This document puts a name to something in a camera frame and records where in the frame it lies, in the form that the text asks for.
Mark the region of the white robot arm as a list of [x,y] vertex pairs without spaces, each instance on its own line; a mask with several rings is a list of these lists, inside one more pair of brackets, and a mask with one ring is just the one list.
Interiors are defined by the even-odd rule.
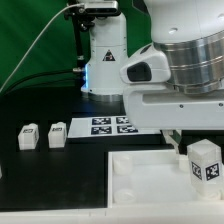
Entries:
[[85,95],[121,98],[135,128],[160,130],[174,147],[184,130],[224,131],[224,0],[132,0],[152,38],[132,56],[118,2],[83,1],[94,23]]

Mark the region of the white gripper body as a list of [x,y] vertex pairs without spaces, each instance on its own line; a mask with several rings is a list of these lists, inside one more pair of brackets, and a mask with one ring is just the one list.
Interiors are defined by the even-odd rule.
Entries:
[[129,121],[138,129],[223,130],[224,49],[149,44],[120,70]]

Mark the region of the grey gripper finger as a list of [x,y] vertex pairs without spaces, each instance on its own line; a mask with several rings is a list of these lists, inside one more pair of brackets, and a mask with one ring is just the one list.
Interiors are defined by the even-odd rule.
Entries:
[[182,139],[182,131],[181,130],[163,130],[162,134],[165,138],[165,142],[167,144],[171,144],[176,153],[179,153],[179,144]]

